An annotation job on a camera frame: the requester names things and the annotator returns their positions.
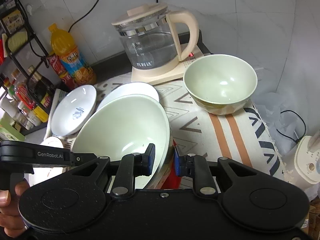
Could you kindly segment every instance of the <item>patterned tablecloth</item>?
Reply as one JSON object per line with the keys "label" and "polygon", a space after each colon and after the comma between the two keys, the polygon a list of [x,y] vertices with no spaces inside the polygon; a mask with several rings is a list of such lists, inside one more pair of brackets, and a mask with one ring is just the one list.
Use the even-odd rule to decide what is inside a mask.
{"label": "patterned tablecloth", "polygon": [[[127,73],[96,84],[97,106],[108,93],[130,81],[131,73]],[[202,155],[208,161],[229,157],[284,180],[280,155],[251,101],[234,114],[216,116],[194,102],[181,79],[155,88],[168,116],[173,139],[184,154]],[[60,138],[65,148],[71,147],[76,135]],[[192,180],[182,179],[180,187],[192,187]]]}

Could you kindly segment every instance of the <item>white marble wall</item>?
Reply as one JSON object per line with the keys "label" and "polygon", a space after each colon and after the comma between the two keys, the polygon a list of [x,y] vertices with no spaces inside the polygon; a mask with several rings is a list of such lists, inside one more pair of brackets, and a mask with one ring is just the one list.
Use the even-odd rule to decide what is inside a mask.
{"label": "white marble wall", "polygon": [[[306,121],[307,134],[320,128],[320,0],[296,0],[292,41],[277,92]],[[303,125],[299,126],[302,135]]]}
{"label": "white marble wall", "polygon": [[[47,27],[56,22],[68,29],[96,0],[21,1],[33,6],[30,23],[49,48]],[[167,2],[171,9],[185,8],[194,13],[211,52],[236,55],[254,68],[263,67],[257,93],[276,90],[291,41],[295,0],[159,1]],[[146,2],[155,0],[100,0],[92,13],[73,28],[72,35],[90,63],[123,50],[111,22]],[[186,28],[180,25],[179,30]]]}

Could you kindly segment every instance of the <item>human hand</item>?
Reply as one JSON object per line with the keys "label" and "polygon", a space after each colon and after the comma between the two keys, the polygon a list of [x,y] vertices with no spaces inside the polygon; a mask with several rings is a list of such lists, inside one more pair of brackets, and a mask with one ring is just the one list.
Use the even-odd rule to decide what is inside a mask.
{"label": "human hand", "polygon": [[4,227],[4,232],[10,237],[17,237],[25,231],[25,224],[18,210],[18,200],[29,187],[24,179],[15,186],[14,197],[8,190],[0,190],[0,226]]}

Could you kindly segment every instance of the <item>orange stripe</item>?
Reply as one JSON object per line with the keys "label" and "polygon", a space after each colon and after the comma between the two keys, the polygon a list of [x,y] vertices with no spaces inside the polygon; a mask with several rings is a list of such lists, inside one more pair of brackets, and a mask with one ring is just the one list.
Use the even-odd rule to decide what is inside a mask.
{"label": "orange stripe", "polygon": [[220,146],[222,156],[232,159],[231,153],[229,150],[229,146],[228,146],[226,137],[224,136],[224,132],[223,132],[223,129],[222,129],[222,126],[221,126],[221,123],[220,123],[218,117],[216,115],[210,114],[210,113],[209,113],[209,117],[211,119],[214,130],[216,132],[216,137],[217,137],[217,140],[218,140],[218,143]]}
{"label": "orange stripe", "polygon": [[236,146],[238,148],[242,163],[249,166],[249,167],[252,167],[247,149],[245,148],[244,142],[241,137],[241,133],[239,131],[239,127],[236,123],[236,119],[233,117],[232,114],[227,114],[226,118],[227,118],[229,126],[231,128],[231,132],[232,132],[233,138],[235,140]]}

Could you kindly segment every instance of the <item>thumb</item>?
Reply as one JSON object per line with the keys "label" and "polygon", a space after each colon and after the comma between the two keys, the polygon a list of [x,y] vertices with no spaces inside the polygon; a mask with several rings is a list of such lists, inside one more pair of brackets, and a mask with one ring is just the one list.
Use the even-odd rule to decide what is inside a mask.
{"label": "thumb", "polygon": [[11,195],[9,190],[0,190],[0,207],[6,207],[10,204]]}

